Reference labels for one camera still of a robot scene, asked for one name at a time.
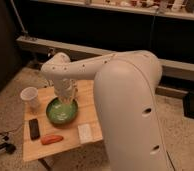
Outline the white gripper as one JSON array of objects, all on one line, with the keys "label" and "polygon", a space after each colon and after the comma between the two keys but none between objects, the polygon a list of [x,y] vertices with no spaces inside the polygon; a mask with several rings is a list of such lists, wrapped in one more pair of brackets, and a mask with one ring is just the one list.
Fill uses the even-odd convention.
[{"label": "white gripper", "polygon": [[77,83],[74,79],[55,80],[53,84],[54,92],[61,104],[64,103],[64,99],[69,99],[69,104],[73,102],[77,89]]}]

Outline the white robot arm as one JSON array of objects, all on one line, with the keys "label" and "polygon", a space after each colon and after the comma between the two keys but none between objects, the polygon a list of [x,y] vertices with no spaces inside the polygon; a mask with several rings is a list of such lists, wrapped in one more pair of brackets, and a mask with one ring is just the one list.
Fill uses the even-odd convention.
[{"label": "white robot arm", "polygon": [[155,102],[162,66],[152,52],[117,52],[74,62],[58,53],[41,71],[58,97],[64,96],[65,79],[93,82],[112,171],[173,171]]}]

